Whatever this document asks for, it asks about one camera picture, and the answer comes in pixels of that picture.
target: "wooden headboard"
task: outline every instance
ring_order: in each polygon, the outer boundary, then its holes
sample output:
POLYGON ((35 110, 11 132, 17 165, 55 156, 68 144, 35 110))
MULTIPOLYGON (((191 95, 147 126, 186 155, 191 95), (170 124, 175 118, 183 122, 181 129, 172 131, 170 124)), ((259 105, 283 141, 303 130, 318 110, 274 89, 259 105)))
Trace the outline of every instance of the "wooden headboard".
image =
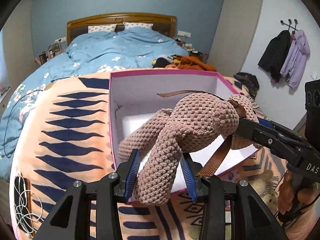
POLYGON ((88 26, 117 23, 116 32, 124 30, 123 22, 153 23, 152 29, 165 36, 173 37, 177 18, 154 13, 108 13, 68 22, 68 45, 77 36, 88 33, 88 26))

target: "phone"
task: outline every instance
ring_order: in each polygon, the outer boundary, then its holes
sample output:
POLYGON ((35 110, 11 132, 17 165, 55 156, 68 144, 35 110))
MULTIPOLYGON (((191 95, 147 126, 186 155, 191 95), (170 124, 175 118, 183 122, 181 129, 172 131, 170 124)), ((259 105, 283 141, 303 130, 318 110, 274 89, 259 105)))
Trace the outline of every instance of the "phone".
POLYGON ((14 178, 14 204, 15 204, 15 210, 14 213, 19 212, 21 214, 16 215, 16 221, 18 224, 18 227, 25 232, 24 228, 27 228, 28 230, 31 230, 32 228, 32 221, 25 217, 24 219, 21 219, 23 216, 31 213, 31 197, 30 192, 24 192, 25 190, 30 189, 30 182, 28 179, 23 178, 21 176, 16 176, 14 178))

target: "black jacket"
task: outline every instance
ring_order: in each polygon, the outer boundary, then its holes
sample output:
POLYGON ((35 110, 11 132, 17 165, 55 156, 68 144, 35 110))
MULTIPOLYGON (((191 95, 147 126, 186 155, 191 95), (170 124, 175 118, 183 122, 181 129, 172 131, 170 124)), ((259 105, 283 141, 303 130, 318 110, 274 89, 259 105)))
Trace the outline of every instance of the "black jacket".
POLYGON ((270 41, 258 63, 261 68, 271 73, 271 77, 276 82, 279 82, 281 78, 280 70, 289 53, 291 46, 290 39, 289 31, 284 30, 280 32, 277 37, 270 41))

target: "camera housing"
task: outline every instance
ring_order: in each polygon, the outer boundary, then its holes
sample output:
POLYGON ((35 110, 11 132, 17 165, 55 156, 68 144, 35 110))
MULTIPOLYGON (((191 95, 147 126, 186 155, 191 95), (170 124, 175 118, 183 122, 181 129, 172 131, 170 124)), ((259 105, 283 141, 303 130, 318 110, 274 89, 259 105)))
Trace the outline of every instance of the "camera housing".
POLYGON ((317 151, 320 151, 320 80, 307 82, 305 92, 307 110, 305 137, 317 151))

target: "coat hook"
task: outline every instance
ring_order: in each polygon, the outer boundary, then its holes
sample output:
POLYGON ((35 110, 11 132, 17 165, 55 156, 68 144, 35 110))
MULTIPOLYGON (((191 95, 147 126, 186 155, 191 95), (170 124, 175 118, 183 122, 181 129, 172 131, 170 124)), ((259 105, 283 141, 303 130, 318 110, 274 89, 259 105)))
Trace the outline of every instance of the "coat hook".
POLYGON ((288 19, 289 21, 289 28, 288 28, 288 31, 290 30, 290 27, 291 27, 291 24, 292 24, 292 20, 291 19, 288 19))
POLYGON ((297 30, 297 24, 298 24, 298 21, 297 19, 294 19, 294 22, 296 23, 295 27, 294 27, 294 31, 292 32, 293 34, 296 33, 296 30, 297 30))

